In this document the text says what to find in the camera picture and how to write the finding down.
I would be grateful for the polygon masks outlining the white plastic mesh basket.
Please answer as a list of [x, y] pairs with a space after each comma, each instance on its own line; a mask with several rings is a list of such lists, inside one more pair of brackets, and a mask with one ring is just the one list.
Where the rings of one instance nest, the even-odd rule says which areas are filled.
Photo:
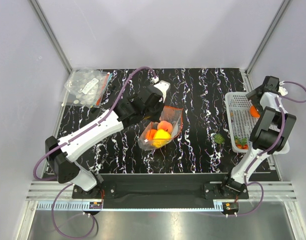
[[[229, 92], [225, 95], [227, 118], [233, 151], [248, 154], [262, 152], [277, 144], [266, 155], [284, 155], [290, 151], [288, 137], [296, 122], [296, 117], [286, 111], [282, 98], [266, 92], [260, 100], [263, 112], [259, 118], [252, 117], [252, 106], [245, 92]], [[234, 137], [247, 138], [249, 149], [238, 149]]]

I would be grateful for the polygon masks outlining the aluminium frame post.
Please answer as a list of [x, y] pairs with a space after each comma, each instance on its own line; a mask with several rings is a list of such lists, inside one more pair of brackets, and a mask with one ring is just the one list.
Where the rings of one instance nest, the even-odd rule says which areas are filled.
[[247, 68], [245, 69], [245, 74], [249, 75], [253, 68], [255, 67], [257, 61], [259, 60], [261, 54], [265, 50], [266, 45], [269, 43], [270, 38], [272, 37], [273, 33], [277, 29], [280, 21], [282, 20], [283, 16], [285, 15], [286, 11], [288, 10], [289, 6], [291, 5], [292, 0], [283, 0], [275, 13], [268, 29], [266, 30], [259, 46], [257, 47], [255, 54], [253, 55], [250, 63], [248, 64]]
[[39, 4], [39, 2], [37, 0], [28, 0], [29, 4], [31, 5], [34, 13], [36, 14], [39, 22], [41, 23], [47, 37], [49, 38], [55, 52], [57, 53], [57, 56], [59, 57], [61, 63], [64, 66], [64, 69], [66, 70], [66, 72], [68, 74], [70, 74], [72, 72], [72, 66], [69, 63], [68, 58], [66, 57], [62, 47], [59, 44], [59, 41], [57, 39], [57, 37], [55, 36], [55, 33], [41, 7], [41, 5]]

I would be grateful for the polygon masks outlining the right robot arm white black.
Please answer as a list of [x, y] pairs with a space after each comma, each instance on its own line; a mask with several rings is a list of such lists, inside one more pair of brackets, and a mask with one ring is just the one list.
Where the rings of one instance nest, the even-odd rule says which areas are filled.
[[271, 155], [289, 152], [288, 138], [297, 117], [284, 108], [280, 90], [280, 80], [266, 76], [259, 87], [246, 94], [247, 99], [259, 111], [260, 117], [250, 134], [252, 145], [219, 187], [223, 197], [234, 199], [246, 193], [250, 176], [263, 160]]

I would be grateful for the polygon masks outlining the right aluminium frame post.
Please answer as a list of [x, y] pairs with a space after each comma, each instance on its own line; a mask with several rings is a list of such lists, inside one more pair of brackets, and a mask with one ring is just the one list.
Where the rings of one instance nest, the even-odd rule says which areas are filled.
[[265, 50], [266, 45], [269, 43], [270, 38], [272, 37], [273, 33], [277, 29], [280, 21], [282, 20], [283, 16], [285, 15], [286, 11], [288, 10], [289, 6], [291, 5], [292, 0], [283, 0], [275, 13], [268, 29], [266, 30], [259, 46], [257, 47], [255, 54], [253, 55], [250, 63], [248, 64], [247, 68], [245, 69], [245, 74], [249, 75], [253, 68], [255, 67], [257, 61], [259, 60], [261, 54]]

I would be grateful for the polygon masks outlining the black marbled table mat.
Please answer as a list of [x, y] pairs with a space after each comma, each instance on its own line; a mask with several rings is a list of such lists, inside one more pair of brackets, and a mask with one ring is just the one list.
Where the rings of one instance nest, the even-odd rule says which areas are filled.
[[[225, 94], [244, 91], [237, 68], [159, 68], [159, 79], [171, 84], [166, 105], [183, 109], [181, 133], [166, 146], [144, 151], [138, 138], [147, 121], [131, 126], [91, 147], [78, 163], [96, 174], [220, 173], [242, 154], [232, 150]], [[214, 135], [225, 142], [217, 144]]]

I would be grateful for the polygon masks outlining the clear zip bag orange zipper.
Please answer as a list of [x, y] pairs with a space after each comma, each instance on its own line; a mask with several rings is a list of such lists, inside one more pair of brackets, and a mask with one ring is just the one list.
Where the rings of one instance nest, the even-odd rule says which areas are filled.
[[160, 149], [179, 136], [183, 125], [183, 109], [164, 106], [159, 122], [151, 122], [138, 139], [144, 151]]

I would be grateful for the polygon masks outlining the green artificial leaf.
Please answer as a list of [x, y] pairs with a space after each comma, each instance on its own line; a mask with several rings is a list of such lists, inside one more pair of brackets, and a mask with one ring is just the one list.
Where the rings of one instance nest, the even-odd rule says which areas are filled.
[[221, 134], [217, 133], [214, 135], [214, 142], [221, 145], [225, 142], [225, 139]]

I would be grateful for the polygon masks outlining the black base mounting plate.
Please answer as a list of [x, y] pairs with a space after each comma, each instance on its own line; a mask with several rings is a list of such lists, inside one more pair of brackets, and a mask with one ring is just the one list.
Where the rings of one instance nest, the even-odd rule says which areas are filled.
[[72, 198], [109, 200], [115, 204], [158, 203], [175, 207], [201, 207], [206, 202], [220, 199], [249, 199], [248, 190], [236, 198], [223, 197], [219, 187], [225, 177], [225, 173], [103, 174], [103, 182], [90, 191], [75, 186]]

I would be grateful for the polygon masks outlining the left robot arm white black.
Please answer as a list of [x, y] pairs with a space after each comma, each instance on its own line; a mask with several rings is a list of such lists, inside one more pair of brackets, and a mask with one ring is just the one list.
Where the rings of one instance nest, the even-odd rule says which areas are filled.
[[72, 183], [90, 198], [100, 194], [100, 180], [76, 163], [77, 159], [103, 139], [143, 120], [157, 122], [165, 106], [170, 85], [161, 81], [143, 88], [138, 94], [119, 98], [110, 109], [81, 129], [56, 139], [45, 140], [46, 160], [58, 183]]

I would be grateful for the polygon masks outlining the orange fruit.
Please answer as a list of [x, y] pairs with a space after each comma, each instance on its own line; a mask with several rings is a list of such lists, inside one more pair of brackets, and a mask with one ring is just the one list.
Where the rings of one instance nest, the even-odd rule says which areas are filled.
[[157, 132], [156, 129], [149, 129], [145, 135], [145, 139], [148, 141], [153, 140], [156, 132]]
[[259, 112], [257, 111], [257, 109], [253, 105], [250, 107], [249, 112], [250, 112], [251, 116], [254, 117], [254, 118], [259, 118], [260, 117]]

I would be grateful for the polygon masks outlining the stack of spare zip bags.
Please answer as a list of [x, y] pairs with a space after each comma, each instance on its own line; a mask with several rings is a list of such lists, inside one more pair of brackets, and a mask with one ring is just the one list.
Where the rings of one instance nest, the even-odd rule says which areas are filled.
[[97, 69], [73, 70], [64, 84], [66, 105], [99, 108], [111, 80], [111, 73]]

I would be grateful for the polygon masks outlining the left aluminium frame post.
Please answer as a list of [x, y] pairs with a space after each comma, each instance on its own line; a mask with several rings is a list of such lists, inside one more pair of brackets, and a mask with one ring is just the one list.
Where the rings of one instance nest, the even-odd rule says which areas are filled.
[[37, 0], [28, 0], [29, 4], [31, 5], [34, 13], [36, 14], [39, 22], [41, 23], [47, 37], [49, 38], [55, 52], [57, 53], [57, 56], [59, 57], [61, 63], [64, 66], [64, 69], [66, 70], [66, 72], [68, 74], [70, 74], [72, 72], [72, 66], [69, 63], [68, 58], [66, 57], [62, 47], [59, 44], [59, 41], [57, 39], [57, 37], [55, 36], [55, 33], [41, 7], [41, 5], [39, 4], [39, 2]]

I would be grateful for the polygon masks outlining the peach fruit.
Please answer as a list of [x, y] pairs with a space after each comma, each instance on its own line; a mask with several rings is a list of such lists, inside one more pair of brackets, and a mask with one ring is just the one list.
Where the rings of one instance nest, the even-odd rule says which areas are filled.
[[158, 123], [157, 130], [164, 130], [171, 134], [173, 131], [173, 125], [168, 121], [162, 120]]

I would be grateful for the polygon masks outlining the yellow bell pepper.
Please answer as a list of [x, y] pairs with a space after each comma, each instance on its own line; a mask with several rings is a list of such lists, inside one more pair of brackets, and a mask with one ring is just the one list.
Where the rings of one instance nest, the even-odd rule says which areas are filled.
[[160, 129], [157, 130], [154, 139], [152, 140], [152, 145], [155, 148], [161, 148], [164, 145], [166, 145], [169, 142], [169, 140], [171, 140], [171, 135], [168, 132]]

